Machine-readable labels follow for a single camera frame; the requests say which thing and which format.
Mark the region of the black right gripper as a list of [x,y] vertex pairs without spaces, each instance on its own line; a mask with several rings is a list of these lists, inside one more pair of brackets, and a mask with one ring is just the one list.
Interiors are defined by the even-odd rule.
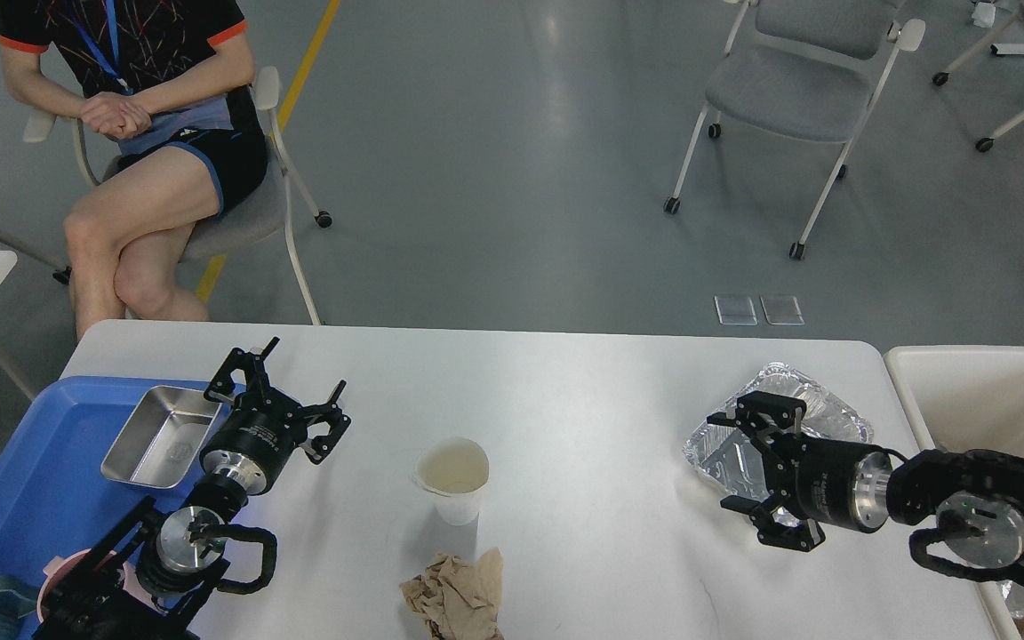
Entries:
[[[752,390],[736,398],[734,416],[724,411],[707,416],[708,425],[737,430],[757,452],[776,452],[791,470],[777,490],[784,503],[777,497],[724,497],[720,506],[748,516],[760,544],[805,554],[825,541],[820,523],[861,534],[882,528],[889,518],[886,490],[892,473],[890,453],[883,447],[801,435],[806,413],[801,398]],[[777,522],[781,506],[801,518],[799,524]]]

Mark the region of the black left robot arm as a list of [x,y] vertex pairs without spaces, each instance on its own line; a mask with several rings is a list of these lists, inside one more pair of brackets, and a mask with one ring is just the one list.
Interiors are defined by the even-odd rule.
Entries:
[[204,390],[230,413],[196,457],[202,478],[171,513],[141,500],[49,580],[36,639],[190,639],[188,625],[212,593],[250,595],[271,583],[276,536],[236,515],[272,490],[295,451],[322,463],[352,422],[339,406],[344,380],[323,404],[273,388],[265,368],[273,348],[228,353]]

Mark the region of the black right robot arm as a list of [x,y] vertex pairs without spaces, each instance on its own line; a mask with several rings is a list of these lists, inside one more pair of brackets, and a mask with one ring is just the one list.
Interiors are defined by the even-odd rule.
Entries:
[[752,390],[707,425],[734,429],[764,467],[764,497],[729,495],[765,546],[809,552],[822,526],[874,534],[889,520],[914,527],[911,559],[949,578],[1024,587],[1024,458],[988,449],[889,447],[802,430],[800,398]]

